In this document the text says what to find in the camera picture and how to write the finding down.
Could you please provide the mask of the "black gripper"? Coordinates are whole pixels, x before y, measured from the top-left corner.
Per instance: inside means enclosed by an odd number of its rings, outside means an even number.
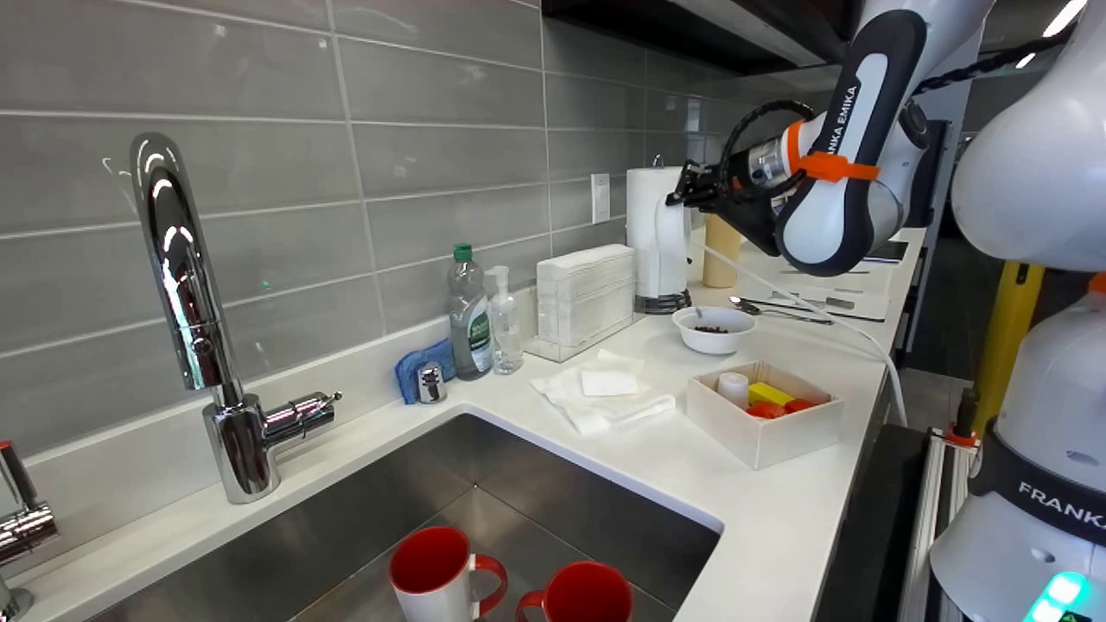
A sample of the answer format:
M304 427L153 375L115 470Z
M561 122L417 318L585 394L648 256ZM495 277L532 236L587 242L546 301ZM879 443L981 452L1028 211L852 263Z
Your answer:
M738 166L720 163L703 166L683 159L678 170L678 182L668 193L668 204L697 209L720 215L737 231L752 228L752 190Z

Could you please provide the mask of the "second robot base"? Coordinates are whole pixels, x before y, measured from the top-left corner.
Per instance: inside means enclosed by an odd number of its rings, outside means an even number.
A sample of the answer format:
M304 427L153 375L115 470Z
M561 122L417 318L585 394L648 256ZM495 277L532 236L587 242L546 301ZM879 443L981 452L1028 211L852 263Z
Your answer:
M969 144L953 215L995 258L1106 274L1106 0L1085 4L1048 76ZM1102 622L1102 286L1018 342L931 572L970 622Z

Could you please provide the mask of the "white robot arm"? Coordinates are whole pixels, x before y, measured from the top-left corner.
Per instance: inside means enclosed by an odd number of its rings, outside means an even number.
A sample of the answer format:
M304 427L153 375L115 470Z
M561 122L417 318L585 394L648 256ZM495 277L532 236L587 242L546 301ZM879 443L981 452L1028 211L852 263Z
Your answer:
M683 163L668 209L720 215L811 277L850 274L908 219L925 119L915 89L995 0L863 0L831 105L716 166Z

